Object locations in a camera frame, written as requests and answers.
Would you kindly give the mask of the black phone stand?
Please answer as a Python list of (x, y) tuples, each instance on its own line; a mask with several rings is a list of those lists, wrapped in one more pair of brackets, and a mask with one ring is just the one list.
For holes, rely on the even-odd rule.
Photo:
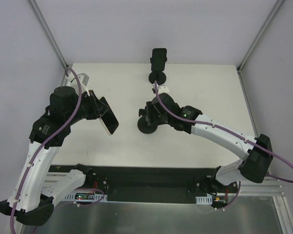
[(164, 71), (162, 72), (152, 72), (149, 74), (148, 76), (148, 81), (151, 84), (154, 84), (155, 82), (157, 82), (157, 84), (161, 85), (164, 84), (167, 80), (167, 77), (164, 73)]
[(137, 122), (137, 127), (141, 133), (148, 135), (154, 133), (157, 130), (157, 125), (149, 124), (147, 110), (139, 109), (138, 115), (140, 118)]

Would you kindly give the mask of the black phone cream case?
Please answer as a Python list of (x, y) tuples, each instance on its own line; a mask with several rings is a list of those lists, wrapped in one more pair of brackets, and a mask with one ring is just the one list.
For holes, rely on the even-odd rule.
[[(105, 97), (101, 97), (99, 100), (109, 106)], [(109, 110), (104, 114), (103, 117), (100, 118), (100, 120), (102, 122), (102, 125), (105, 127), (106, 131), (110, 135), (113, 135), (115, 131), (117, 130), (117, 128), (119, 127), (119, 122), (110, 106), (109, 106)]]

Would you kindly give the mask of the black smartphone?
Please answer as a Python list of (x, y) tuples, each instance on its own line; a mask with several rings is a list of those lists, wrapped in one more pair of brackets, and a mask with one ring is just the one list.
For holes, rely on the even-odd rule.
[(152, 57), (150, 58), (151, 71), (152, 72), (164, 71), (166, 61), (167, 61), (167, 49), (154, 48), (152, 50)]

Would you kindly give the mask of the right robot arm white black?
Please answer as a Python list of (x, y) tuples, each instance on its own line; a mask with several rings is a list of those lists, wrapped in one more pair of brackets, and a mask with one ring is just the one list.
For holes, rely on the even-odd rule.
[(167, 124), (176, 131), (208, 139), (239, 157), (234, 163), (216, 167), (206, 180), (209, 193), (222, 192), (236, 181), (262, 183), (266, 177), (273, 159), (265, 152), (272, 150), (266, 135), (256, 138), (226, 129), (199, 109), (189, 105), (180, 107), (167, 93), (146, 102), (145, 108), (139, 110), (139, 116), (138, 128), (144, 134), (154, 133), (158, 126)]

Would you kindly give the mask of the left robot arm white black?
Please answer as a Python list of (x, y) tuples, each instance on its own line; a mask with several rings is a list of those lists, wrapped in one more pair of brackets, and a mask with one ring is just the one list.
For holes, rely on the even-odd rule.
[(112, 134), (118, 127), (105, 97), (97, 98), (92, 90), (79, 92), (62, 86), (50, 95), (44, 114), (34, 122), (29, 149), (21, 176), (12, 195), (0, 201), (0, 213), (10, 217), (12, 233), (15, 222), (27, 226), (42, 226), (51, 217), (55, 207), (75, 189), (104, 194), (95, 179), (93, 169), (77, 164), (54, 185), (43, 184), (51, 163), (71, 133), (71, 126), (81, 120), (100, 119)]

